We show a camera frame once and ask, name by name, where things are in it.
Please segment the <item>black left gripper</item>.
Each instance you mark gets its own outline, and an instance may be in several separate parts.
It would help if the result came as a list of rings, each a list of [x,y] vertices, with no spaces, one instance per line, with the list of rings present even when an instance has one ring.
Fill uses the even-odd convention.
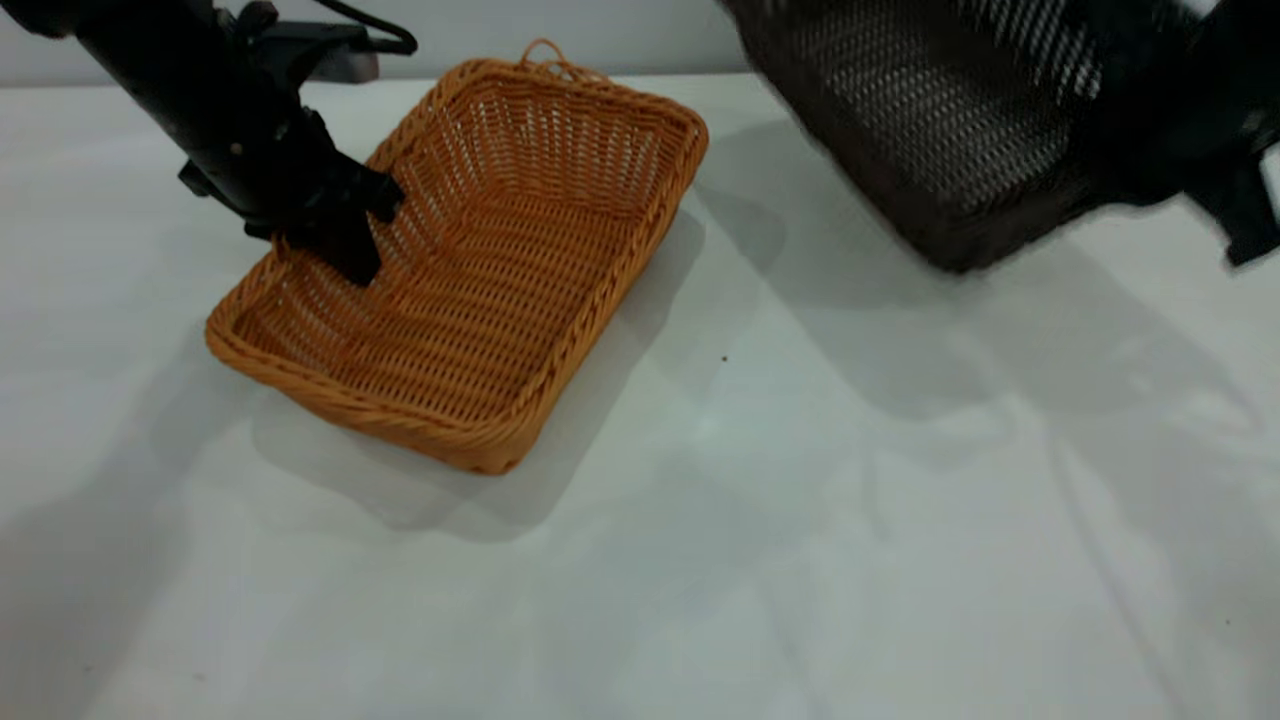
[[[342,152],[311,108],[278,126],[262,147],[230,143],[224,154],[189,158],[178,178],[236,214],[247,236],[273,246],[289,241],[362,288],[381,269],[367,214],[392,222],[406,200],[390,174]]]

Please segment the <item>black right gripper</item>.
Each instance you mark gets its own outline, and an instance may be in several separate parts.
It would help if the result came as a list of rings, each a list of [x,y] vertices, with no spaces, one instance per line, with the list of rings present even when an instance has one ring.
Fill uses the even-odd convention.
[[[1188,196],[1242,269],[1279,246],[1262,163],[1277,132],[1277,4],[1093,1],[1091,159],[1128,202]]]

